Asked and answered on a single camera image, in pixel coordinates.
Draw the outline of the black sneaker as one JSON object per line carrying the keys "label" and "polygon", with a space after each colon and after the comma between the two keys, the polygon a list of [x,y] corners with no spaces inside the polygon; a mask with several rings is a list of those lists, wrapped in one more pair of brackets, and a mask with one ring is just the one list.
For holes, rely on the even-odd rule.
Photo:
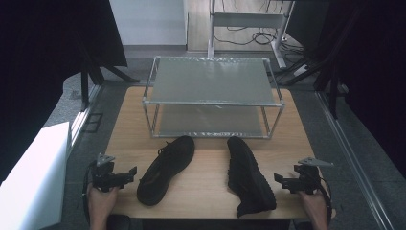
{"label": "black sneaker", "polygon": [[194,156],[194,141],[181,136],[158,150],[137,188],[138,200],[147,206],[158,204],[165,196],[172,179],[182,172]]}
{"label": "black sneaker", "polygon": [[275,195],[248,145],[239,137],[227,141],[230,152],[228,187],[240,200],[237,216],[275,210]]}

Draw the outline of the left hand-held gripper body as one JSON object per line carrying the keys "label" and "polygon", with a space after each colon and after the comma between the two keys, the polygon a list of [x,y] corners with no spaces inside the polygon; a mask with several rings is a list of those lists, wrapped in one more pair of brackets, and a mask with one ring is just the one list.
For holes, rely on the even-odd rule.
{"label": "left hand-held gripper body", "polygon": [[100,153],[96,158],[95,165],[91,167],[93,186],[103,193],[109,192],[111,188],[121,187],[116,174],[113,173],[115,165],[113,160],[113,156]]}

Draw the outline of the aluminium floor rail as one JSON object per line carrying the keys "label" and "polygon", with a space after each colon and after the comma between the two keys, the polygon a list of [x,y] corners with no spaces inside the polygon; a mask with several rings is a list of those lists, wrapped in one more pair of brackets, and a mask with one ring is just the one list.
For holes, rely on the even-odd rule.
{"label": "aluminium floor rail", "polygon": [[93,85],[90,89],[82,94],[87,102],[80,108],[79,113],[71,124],[71,146],[73,146],[77,142],[84,124],[95,105],[96,99],[101,89],[102,87],[100,85]]}
{"label": "aluminium floor rail", "polygon": [[372,212],[372,215],[379,227],[380,230],[395,230],[394,226],[389,219],[389,216],[386,212],[386,209],[383,206],[380,198],[378,197],[370,179],[363,170],[358,158],[355,155],[355,152],[347,138],[344,130],[342,129],[340,123],[337,119],[333,117],[329,111],[329,105],[327,97],[321,92],[315,92],[315,96],[318,99],[321,108],[323,109],[327,121],[332,129],[332,132],[343,152],[349,167],[352,171],[352,174],[357,182],[363,197],[366,199],[366,202]]}

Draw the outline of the black curtain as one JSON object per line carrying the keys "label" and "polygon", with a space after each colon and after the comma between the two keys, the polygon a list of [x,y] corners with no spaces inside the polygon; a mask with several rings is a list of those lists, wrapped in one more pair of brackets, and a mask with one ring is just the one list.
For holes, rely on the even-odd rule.
{"label": "black curtain", "polygon": [[349,92],[346,103],[383,155],[406,177],[406,0],[299,0],[313,6],[297,29],[322,25],[319,56],[340,39],[332,65]]}
{"label": "black curtain", "polygon": [[0,0],[0,183],[87,63],[126,65],[110,0]]}

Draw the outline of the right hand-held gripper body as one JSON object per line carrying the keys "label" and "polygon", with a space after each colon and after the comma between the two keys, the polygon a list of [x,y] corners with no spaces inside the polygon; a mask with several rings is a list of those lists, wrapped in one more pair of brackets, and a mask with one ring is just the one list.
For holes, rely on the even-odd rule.
{"label": "right hand-held gripper body", "polygon": [[299,174],[298,186],[293,190],[294,193],[301,191],[312,195],[315,190],[321,190],[322,177],[319,173],[320,167],[333,167],[334,164],[314,157],[307,157],[298,161],[294,166],[294,171]]}

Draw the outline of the white box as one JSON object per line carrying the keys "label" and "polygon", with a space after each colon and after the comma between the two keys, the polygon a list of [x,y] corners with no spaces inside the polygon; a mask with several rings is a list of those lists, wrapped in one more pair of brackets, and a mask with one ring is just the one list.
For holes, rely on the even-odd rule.
{"label": "white box", "polygon": [[0,186],[0,230],[40,230],[61,222],[71,128],[42,128]]}

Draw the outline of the black floor socket cover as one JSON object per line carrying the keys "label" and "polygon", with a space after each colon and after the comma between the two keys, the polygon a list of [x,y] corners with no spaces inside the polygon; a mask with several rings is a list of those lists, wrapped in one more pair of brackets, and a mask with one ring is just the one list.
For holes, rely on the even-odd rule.
{"label": "black floor socket cover", "polygon": [[96,133],[102,123],[102,113],[91,113],[83,127],[83,132],[85,133]]}

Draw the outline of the black metal stand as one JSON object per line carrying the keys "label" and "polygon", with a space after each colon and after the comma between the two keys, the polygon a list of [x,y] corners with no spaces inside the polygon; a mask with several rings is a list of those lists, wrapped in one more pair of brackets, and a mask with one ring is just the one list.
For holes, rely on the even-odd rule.
{"label": "black metal stand", "polygon": [[131,78],[129,75],[119,70],[112,64],[108,64],[100,57],[87,57],[82,64],[82,70],[80,72],[81,80],[81,112],[84,112],[90,104],[90,96],[88,89],[88,79],[96,85],[102,85],[104,82],[104,76],[102,74],[101,68],[104,67],[108,71],[112,72],[117,77],[128,82],[139,82],[137,79]]}
{"label": "black metal stand", "polygon": [[328,111],[334,119],[337,118],[336,98],[338,96],[339,78],[337,75],[336,61],[339,53],[340,51],[338,48],[333,48],[326,58],[317,63],[315,66],[310,67],[307,71],[297,77],[294,77],[292,80],[282,83],[284,86],[290,86],[318,72],[319,75],[313,83],[313,88],[316,91],[323,91],[327,85],[329,85]]}

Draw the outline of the two-tier metal shoe rack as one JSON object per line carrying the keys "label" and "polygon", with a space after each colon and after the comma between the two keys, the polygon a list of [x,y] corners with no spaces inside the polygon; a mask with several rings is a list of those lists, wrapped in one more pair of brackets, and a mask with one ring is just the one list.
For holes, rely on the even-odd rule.
{"label": "two-tier metal shoe rack", "polygon": [[156,57],[142,104],[153,137],[273,136],[284,109],[268,58]]}

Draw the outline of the person's right hand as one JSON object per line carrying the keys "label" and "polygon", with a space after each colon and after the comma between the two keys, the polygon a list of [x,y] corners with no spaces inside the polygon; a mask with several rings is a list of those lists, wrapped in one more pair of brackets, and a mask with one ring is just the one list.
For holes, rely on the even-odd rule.
{"label": "person's right hand", "polygon": [[327,205],[320,190],[317,190],[313,195],[308,195],[305,192],[298,192],[298,195],[311,221],[327,222]]}

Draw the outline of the grey metal desk frame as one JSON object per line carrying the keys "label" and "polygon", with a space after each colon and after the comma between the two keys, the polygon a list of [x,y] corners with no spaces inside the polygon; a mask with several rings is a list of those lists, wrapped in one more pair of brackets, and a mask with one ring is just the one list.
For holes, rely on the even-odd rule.
{"label": "grey metal desk frame", "polygon": [[272,28],[277,32],[277,38],[271,42],[275,59],[281,69],[286,69],[285,61],[280,51],[282,37],[286,30],[293,1],[287,4],[284,13],[245,13],[245,12],[216,12],[215,0],[210,0],[210,33],[208,40],[208,57],[214,56],[214,28],[215,27],[247,27],[247,28]]}

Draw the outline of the person's dark trousers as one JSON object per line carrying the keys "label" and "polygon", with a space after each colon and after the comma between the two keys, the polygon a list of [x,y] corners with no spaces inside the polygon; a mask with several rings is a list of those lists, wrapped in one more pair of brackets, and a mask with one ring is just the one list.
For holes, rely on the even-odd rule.
{"label": "person's dark trousers", "polygon": [[313,230],[308,221],[236,219],[135,219],[111,215],[107,230]]}

